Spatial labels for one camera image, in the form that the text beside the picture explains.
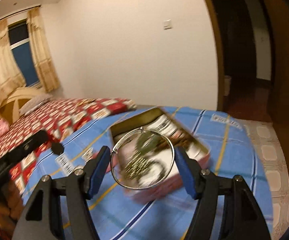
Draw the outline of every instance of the pink cloth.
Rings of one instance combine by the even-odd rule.
[[[4,136],[9,131],[9,123],[1,118],[0,119],[0,137]]]

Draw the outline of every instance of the red checkered bedspread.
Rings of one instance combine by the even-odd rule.
[[[62,141],[92,119],[123,113],[135,107],[132,100],[120,98],[50,101],[19,119],[10,127],[9,132],[0,138],[0,157],[41,129]],[[12,180],[19,189],[26,186],[41,152],[50,147],[50,142],[43,144],[11,170]]]

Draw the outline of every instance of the door frame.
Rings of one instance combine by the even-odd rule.
[[[264,0],[259,0],[259,3],[263,11],[263,15],[267,24],[269,38],[270,38],[270,50],[271,50],[271,79],[270,81],[271,81],[271,86],[273,86],[274,81],[275,81],[275,74],[276,74],[276,44],[274,42],[273,28],[272,28],[272,23],[271,23],[267,6],[265,5]]]
[[[217,14],[215,12],[212,0],[205,0],[206,6],[209,11],[209,16],[211,20],[211,25],[214,33],[214,41],[217,52],[217,62],[218,62],[218,104],[217,110],[223,111],[223,100],[224,100],[224,66],[223,66],[223,48],[222,40],[220,35],[220,28],[217,19]]]

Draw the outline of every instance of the metal bangle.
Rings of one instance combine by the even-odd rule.
[[[130,186],[127,186],[127,185],[122,184],[122,183],[118,180],[117,176],[115,175],[115,172],[114,172],[114,170],[113,170],[113,165],[112,165],[112,163],[113,163],[113,157],[114,157],[114,154],[118,154],[118,149],[123,145],[123,143],[125,142],[126,139],[128,139],[129,137],[131,137],[131,136],[134,135],[134,134],[145,133],[145,132],[150,132],[150,133],[159,135],[159,136],[161,136],[163,139],[165,139],[165,140],[167,141],[168,145],[170,146],[171,152],[172,152],[171,165],[170,165],[169,169],[166,171],[166,174],[165,174],[160,180],[158,180],[156,183],[154,183],[154,184],[152,184],[152,185],[149,185],[149,186],[146,186],[146,187],[130,187]],[[175,154],[174,154],[173,144],[172,144],[172,142],[170,141],[170,139],[169,139],[167,136],[165,136],[165,135],[163,135],[163,134],[161,134],[161,133],[159,133],[159,132],[157,132],[157,131],[155,131],[155,130],[145,130],[145,129],[143,129],[143,127],[139,127],[139,128],[136,128],[136,129],[134,129],[134,130],[126,133],[126,134],[115,144],[115,146],[113,147],[112,152],[111,152],[111,160],[110,160],[111,173],[112,173],[112,176],[113,176],[114,180],[115,180],[120,186],[122,186],[122,187],[124,187],[124,188],[131,189],[131,190],[144,190],[144,189],[149,189],[149,188],[152,188],[152,187],[160,184],[161,182],[163,182],[163,181],[166,179],[166,177],[168,177],[168,175],[170,174],[171,169],[172,169],[172,167],[173,167],[173,164],[174,164],[174,155],[175,155]]]

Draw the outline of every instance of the white wall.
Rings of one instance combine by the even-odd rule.
[[[257,54],[257,78],[271,79],[270,36],[259,0],[245,0],[254,33]]]
[[[61,0],[41,14],[65,96],[216,109],[217,57],[204,0]],[[174,28],[163,30],[168,19]]]
[[[12,23],[16,23],[18,21],[24,20],[28,17],[28,12],[21,12],[21,13],[17,13],[15,15],[12,15],[10,17],[8,17],[6,20],[8,22],[8,25],[12,24]]]

